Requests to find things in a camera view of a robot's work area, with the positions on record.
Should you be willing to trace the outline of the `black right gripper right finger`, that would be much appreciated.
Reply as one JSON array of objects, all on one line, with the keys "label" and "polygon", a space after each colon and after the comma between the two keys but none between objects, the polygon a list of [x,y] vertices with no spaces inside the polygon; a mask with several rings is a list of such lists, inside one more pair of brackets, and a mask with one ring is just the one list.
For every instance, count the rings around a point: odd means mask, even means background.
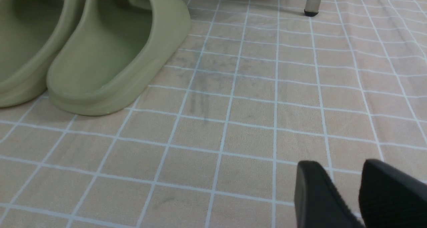
[{"label": "black right gripper right finger", "polygon": [[367,159],[359,208],[368,228],[425,228],[427,186],[383,161]]}]

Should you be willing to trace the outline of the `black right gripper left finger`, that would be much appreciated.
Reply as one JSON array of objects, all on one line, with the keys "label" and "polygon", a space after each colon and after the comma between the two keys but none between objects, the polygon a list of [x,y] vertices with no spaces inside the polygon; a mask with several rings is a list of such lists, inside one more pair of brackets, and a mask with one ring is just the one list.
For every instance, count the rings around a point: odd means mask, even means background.
[{"label": "black right gripper left finger", "polygon": [[298,162],[294,204],[298,228],[364,227],[316,161]]}]

